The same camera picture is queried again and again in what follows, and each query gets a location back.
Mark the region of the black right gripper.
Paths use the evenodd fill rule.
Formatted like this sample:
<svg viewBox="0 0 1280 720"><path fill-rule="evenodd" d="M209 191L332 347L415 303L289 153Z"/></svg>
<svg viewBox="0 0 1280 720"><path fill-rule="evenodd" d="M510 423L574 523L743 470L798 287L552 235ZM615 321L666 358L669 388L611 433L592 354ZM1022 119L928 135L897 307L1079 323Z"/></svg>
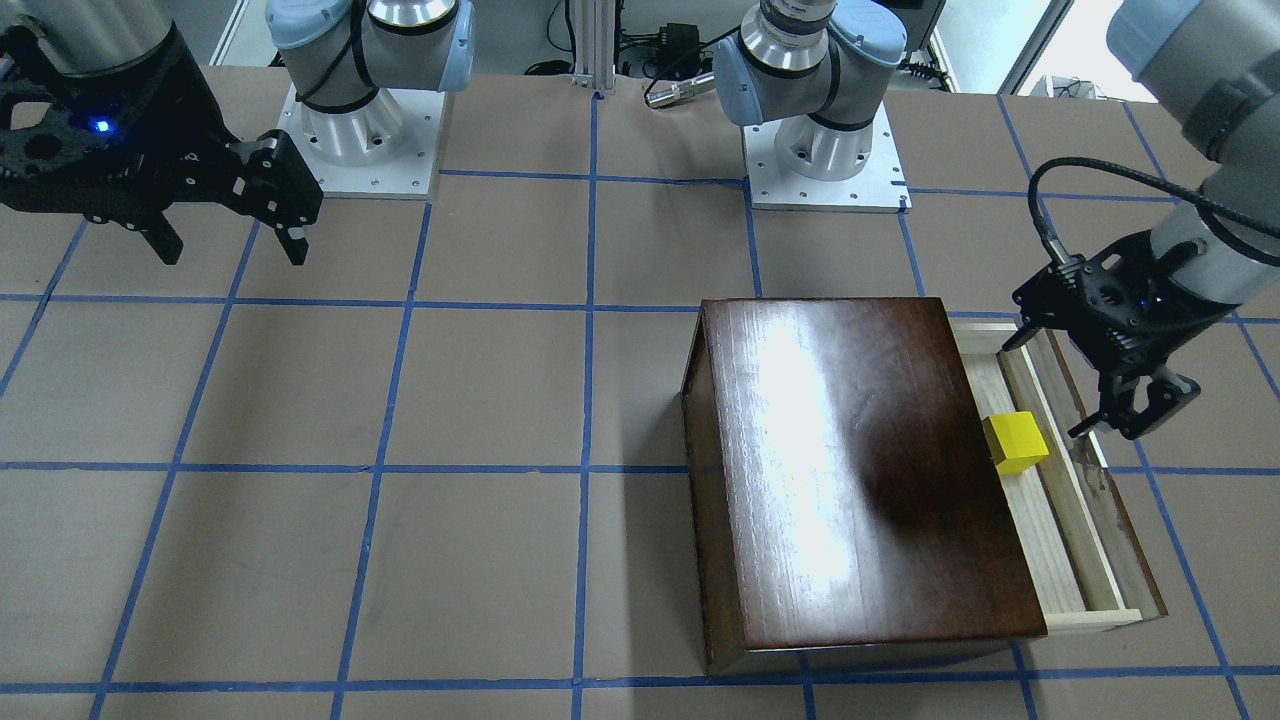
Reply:
<svg viewBox="0 0 1280 720"><path fill-rule="evenodd" d="M6 28L3 50L12 59L3 74L5 205L128 222L175 265L184 245L165 210L215 202L271 228L291 264L305 264L320 183L283 129L238 142L175 26L137 61L99 76L58 70L28 26Z"/></svg>

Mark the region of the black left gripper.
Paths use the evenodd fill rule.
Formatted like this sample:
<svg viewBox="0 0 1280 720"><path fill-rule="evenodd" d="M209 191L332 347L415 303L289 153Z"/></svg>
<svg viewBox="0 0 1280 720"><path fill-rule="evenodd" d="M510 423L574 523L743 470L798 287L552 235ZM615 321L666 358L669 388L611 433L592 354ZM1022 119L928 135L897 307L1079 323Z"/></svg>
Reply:
<svg viewBox="0 0 1280 720"><path fill-rule="evenodd" d="M1012 295L1016 331L1001 352L1024 347L1044 328L1068 333L1100 373L1100 407L1070 429L1076 438L1098 425L1138 439L1201 395L1201 386L1165 363L1233 306L1176 284L1174 272L1197 251L1190 241L1155 251L1152 233L1123 237L1091 259L1050 264Z"/></svg>

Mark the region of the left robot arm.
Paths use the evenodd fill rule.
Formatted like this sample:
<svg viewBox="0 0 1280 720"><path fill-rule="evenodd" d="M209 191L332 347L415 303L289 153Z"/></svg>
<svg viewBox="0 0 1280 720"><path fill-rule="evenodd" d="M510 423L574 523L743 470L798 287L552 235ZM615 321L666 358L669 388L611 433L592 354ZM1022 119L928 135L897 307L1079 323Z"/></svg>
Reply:
<svg viewBox="0 0 1280 720"><path fill-rule="evenodd" d="M781 122L778 146L799 174L849 178L905 40L878 3L760 1L714 42L721 106L736 126ZM1277 281L1277 4L1125 1L1107 44L1217 169L1188 190L1093 158L1039 165L1027 201L1050 260L1012 292L1021 324L1004 347L1064 331L1100 389L1097 411L1070 436L1106 425L1137 439L1199 395L1169 357ZM1178 205L1153 229L1084 258L1039 205L1042 179L1061 167L1135 181Z"/></svg>

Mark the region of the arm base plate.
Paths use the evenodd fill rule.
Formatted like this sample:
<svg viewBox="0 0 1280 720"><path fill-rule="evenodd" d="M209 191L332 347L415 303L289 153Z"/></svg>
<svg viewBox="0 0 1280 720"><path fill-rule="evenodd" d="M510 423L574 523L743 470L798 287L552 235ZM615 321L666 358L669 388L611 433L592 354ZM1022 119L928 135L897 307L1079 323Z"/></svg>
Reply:
<svg viewBox="0 0 1280 720"><path fill-rule="evenodd" d="M451 94L381 88L365 108L325 114L297 101L291 86L278 127L326 199L428 201L451 100Z"/></svg>
<svg viewBox="0 0 1280 720"><path fill-rule="evenodd" d="M810 117L742 129L751 206L786 211L901 213L913 206L884 105L861 129Z"/></svg>

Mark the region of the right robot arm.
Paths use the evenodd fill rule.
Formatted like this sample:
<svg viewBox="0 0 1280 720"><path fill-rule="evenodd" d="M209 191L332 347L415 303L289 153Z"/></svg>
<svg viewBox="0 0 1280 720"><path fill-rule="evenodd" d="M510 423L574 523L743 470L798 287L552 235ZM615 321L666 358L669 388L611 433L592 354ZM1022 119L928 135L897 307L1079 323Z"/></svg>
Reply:
<svg viewBox="0 0 1280 720"><path fill-rule="evenodd" d="M396 92L467 87L474 5L270 1L265 17L300 128L243 141L160 1L5 1L3 204L115 223L173 265L169 206L215 202L303 264L323 204L305 149L333 167L411 150Z"/></svg>

